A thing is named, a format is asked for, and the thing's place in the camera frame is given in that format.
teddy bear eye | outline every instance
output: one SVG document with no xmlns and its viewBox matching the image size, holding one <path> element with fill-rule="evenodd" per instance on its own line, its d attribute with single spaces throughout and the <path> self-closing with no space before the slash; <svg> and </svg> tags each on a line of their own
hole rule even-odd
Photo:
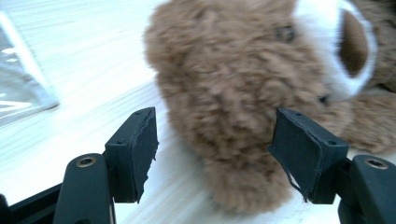
<svg viewBox="0 0 396 224">
<path fill-rule="evenodd" d="M 295 31 L 292 26 L 276 28 L 276 39 L 284 43 L 291 43 L 295 38 Z"/>
<path fill-rule="evenodd" d="M 328 98 L 329 96 L 319 96 L 318 100 L 325 105 L 327 103 Z"/>
</svg>

fluffy fur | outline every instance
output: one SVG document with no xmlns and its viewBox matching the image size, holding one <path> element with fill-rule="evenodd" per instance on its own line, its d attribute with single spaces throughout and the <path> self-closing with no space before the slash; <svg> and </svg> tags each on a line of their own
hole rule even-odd
<svg viewBox="0 0 396 224">
<path fill-rule="evenodd" d="M 203 158 L 214 200 L 234 211 L 272 210 L 289 197 L 266 150 L 277 107 L 305 113 L 353 147 L 396 145 L 394 94 L 323 101 L 332 93 L 328 74 L 296 30 L 295 6 L 172 0 L 157 8 L 145 34 L 170 122 Z"/>
</svg>

clear plastic packaging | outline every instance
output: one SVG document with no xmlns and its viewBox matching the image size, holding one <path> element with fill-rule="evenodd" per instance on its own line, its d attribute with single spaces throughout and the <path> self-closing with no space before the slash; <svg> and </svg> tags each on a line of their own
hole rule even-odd
<svg viewBox="0 0 396 224">
<path fill-rule="evenodd" d="M 28 48 L 0 11 L 0 126 L 58 104 Z"/>
</svg>

teddy bear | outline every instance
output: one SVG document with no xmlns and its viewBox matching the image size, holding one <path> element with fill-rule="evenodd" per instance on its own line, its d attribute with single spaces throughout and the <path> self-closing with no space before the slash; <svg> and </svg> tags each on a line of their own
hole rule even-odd
<svg viewBox="0 0 396 224">
<path fill-rule="evenodd" d="M 277 209 L 290 184 L 269 154 L 276 109 L 372 153 L 396 146 L 390 0 L 170 0 L 145 32 L 172 126 L 224 209 Z M 381 85 L 386 91 L 368 94 Z"/>
</svg>

metal screw head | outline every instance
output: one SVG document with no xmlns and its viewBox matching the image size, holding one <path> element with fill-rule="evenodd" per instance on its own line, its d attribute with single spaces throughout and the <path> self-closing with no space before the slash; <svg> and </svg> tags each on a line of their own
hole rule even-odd
<svg viewBox="0 0 396 224">
<path fill-rule="evenodd" d="M 366 164 L 368 164 L 371 167 L 374 167 L 375 169 L 380 169 L 380 170 L 387 170 L 389 167 L 386 163 L 376 160 L 376 159 L 366 159 L 364 160 Z"/>
<path fill-rule="evenodd" d="M 84 158 L 82 158 L 82 159 L 77 161 L 76 166 L 84 168 L 84 167 L 93 165 L 94 163 L 96 163 L 96 158 L 95 157 L 84 157 Z"/>
</svg>

